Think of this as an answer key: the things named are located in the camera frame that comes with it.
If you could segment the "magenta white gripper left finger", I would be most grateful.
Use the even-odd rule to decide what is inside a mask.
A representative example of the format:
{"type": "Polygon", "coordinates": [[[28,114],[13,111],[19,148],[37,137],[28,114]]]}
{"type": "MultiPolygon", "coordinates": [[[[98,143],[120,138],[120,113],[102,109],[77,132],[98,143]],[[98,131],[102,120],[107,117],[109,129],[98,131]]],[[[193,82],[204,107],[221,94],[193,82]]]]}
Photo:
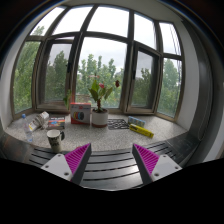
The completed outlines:
{"type": "Polygon", "coordinates": [[[88,143],[65,155],[56,154],[42,169],[79,185],[91,152],[91,144],[88,143]]]}

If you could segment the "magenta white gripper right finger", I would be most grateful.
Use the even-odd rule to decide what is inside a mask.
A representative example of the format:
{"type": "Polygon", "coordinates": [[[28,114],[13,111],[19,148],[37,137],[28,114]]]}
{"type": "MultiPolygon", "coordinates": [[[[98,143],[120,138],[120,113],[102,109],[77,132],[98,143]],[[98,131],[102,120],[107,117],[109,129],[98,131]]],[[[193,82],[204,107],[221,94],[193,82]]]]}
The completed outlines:
{"type": "Polygon", "coordinates": [[[181,170],[181,167],[168,155],[158,155],[137,144],[133,145],[132,154],[144,185],[181,170]]]}

